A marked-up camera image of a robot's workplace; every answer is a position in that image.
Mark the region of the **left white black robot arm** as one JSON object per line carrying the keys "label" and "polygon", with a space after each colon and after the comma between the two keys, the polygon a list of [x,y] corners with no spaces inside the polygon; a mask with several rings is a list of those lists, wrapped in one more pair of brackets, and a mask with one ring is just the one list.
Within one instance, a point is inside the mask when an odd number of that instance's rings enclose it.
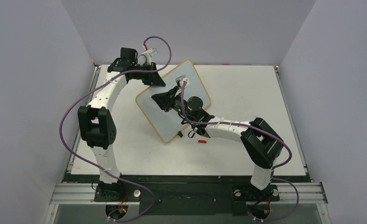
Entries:
{"label": "left white black robot arm", "polygon": [[145,47],[142,54],[144,62],[139,64],[139,55],[135,49],[121,48],[120,57],[107,68],[105,86],[86,106],[79,107],[77,111],[81,138],[91,148],[99,166],[100,177],[96,194],[113,201],[125,196],[125,188],[118,180],[121,173],[113,151],[117,129],[111,109],[130,80],[140,80],[148,86],[166,85],[156,71],[156,64],[152,62],[152,57],[156,54],[155,48]]}

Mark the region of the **yellow framed whiteboard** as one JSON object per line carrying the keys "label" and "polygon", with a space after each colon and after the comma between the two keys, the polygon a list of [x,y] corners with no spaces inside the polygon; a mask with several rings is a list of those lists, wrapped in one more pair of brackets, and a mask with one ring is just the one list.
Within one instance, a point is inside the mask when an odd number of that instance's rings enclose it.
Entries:
{"label": "yellow framed whiteboard", "polygon": [[180,81],[187,81],[184,92],[184,101],[190,97],[202,100],[205,110],[211,104],[211,98],[197,72],[193,62],[189,59],[175,66],[162,80],[164,87],[148,87],[136,96],[136,104],[148,119],[156,133],[164,143],[170,142],[178,132],[187,125],[181,117]]}

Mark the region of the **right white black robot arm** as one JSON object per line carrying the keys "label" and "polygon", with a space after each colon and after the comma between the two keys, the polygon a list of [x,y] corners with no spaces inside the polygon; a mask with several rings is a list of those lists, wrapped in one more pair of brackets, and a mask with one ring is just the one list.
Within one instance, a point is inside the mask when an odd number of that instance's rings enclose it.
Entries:
{"label": "right white black robot arm", "polygon": [[231,121],[211,115],[203,109],[203,101],[193,96],[185,100],[182,87],[174,87],[168,92],[157,93],[151,99],[165,112],[174,110],[182,118],[182,124],[189,124],[189,137],[199,135],[205,138],[222,138],[243,144],[254,163],[254,171],[249,185],[249,195],[258,200],[276,196],[271,187],[274,170],[283,147],[280,136],[262,118],[253,121]]}

